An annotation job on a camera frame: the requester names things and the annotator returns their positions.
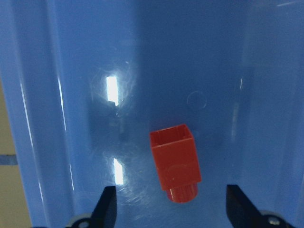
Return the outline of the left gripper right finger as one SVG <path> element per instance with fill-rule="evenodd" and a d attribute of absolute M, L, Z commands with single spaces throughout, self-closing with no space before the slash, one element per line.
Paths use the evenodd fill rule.
<path fill-rule="evenodd" d="M 234 228 L 258 228 L 262 215 L 238 185 L 226 187 L 226 214 Z"/>

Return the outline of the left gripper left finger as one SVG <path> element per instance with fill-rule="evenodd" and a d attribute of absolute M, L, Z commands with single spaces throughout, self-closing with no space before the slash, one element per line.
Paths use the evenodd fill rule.
<path fill-rule="evenodd" d="M 91 228 L 113 228 L 117 217 L 116 187 L 107 186 L 91 215 Z"/>

